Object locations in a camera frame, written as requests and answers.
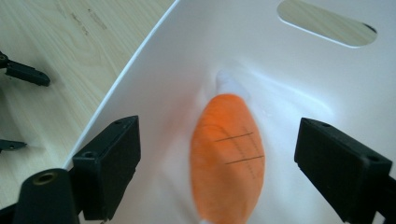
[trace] oval cutout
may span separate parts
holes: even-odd
[[[302,1],[283,1],[277,14],[285,23],[352,48],[373,43],[377,35],[370,25]]]

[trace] orange oval object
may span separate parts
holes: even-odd
[[[241,224],[262,191],[264,150],[259,129],[242,98],[213,98],[191,139],[192,194],[201,219]]]

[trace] light wood surface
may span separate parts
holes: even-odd
[[[51,78],[39,87],[0,70],[0,138],[28,147],[0,154],[0,208],[21,183],[62,167],[97,106],[174,0],[2,1],[0,50]]]

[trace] screw hole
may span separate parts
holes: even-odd
[[[42,175],[37,176],[34,180],[33,183],[35,185],[46,185],[50,182],[52,182],[56,178],[57,174],[55,172],[49,172],[49,173],[44,173]]]
[[[91,151],[88,151],[88,152],[84,152],[82,154],[82,156],[85,157],[85,158],[94,158],[95,157],[95,153],[91,152]]]

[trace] black plastic part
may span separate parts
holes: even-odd
[[[378,212],[387,219],[385,223],[396,223],[396,180],[391,177],[379,198]]]
[[[294,160],[343,221],[373,221],[390,160],[312,119],[301,120]]]
[[[46,170],[23,182],[13,224],[32,223],[79,223],[66,170]]]
[[[50,85],[50,78],[47,75],[21,63],[8,61],[6,75],[35,83],[38,86]]]
[[[14,203],[14,204],[0,210],[0,223],[1,224],[12,224],[12,220],[14,220],[16,206],[17,205]]]
[[[73,157],[72,179],[85,219],[113,218],[139,161],[137,116],[111,123]]]
[[[21,147],[26,147],[26,143],[0,139],[0,152],[2,150],[6,150],[6,151],[18,150]]]
[[[0,68],[6,68],[8,64],[8,57],[0,51]]]

